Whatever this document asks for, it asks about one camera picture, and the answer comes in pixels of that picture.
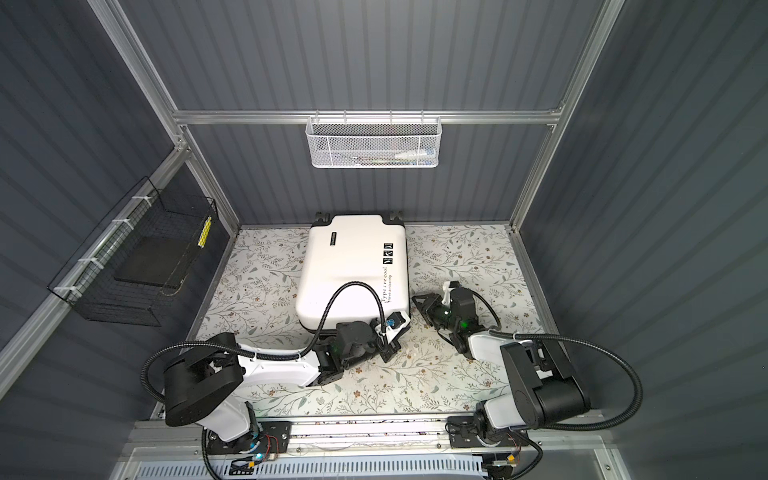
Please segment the white hard-shell suitcase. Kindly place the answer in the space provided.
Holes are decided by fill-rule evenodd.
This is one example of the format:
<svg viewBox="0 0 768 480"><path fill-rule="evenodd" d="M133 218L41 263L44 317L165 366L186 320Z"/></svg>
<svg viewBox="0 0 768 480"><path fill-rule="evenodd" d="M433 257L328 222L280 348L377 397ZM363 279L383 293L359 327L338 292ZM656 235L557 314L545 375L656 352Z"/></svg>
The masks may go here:
<svg viewBox="0 0 768 480"><path fill-rule="evenodd" d="M301 326L410 316L405 225L395 213L321 214L310 227L295 303Z"/></svg>

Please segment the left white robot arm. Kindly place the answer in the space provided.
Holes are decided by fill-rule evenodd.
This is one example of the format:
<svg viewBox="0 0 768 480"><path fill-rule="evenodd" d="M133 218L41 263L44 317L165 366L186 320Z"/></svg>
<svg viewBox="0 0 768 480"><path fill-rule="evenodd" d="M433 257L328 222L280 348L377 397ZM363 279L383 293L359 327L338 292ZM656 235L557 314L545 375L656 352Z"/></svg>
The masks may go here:
<svg viewBox="0 0 768 480"><path fill-rule="evenodd" d="M256 416L248 402L236 398L237 390L271 384L324 386L375 357L388 362L400 350L410 320L395 312L385 327L381 335L376 320L341 323L303 357L290 350L241 345L231 332L186 342L163 372L165 423L198 424L225 442L238 440L256 430Z"/></svg>

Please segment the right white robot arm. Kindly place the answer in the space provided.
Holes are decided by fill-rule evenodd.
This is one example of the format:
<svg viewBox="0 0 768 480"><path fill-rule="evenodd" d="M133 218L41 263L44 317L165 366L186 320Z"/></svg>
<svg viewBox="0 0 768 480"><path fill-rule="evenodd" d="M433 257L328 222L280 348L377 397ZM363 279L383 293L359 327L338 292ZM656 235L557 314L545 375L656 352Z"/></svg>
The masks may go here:
<svg viewBox="0 0 768 480"><path fill-rule="evenodd" d="M510 392L480 402L468 430L482 441L491 441L504 430L552 427L591 409L585 390L562 346L554 340L522 339L495 325L480 323L479 296L464 287L444 294L411 297L426 323L468 359L500 365Z"/></svg>

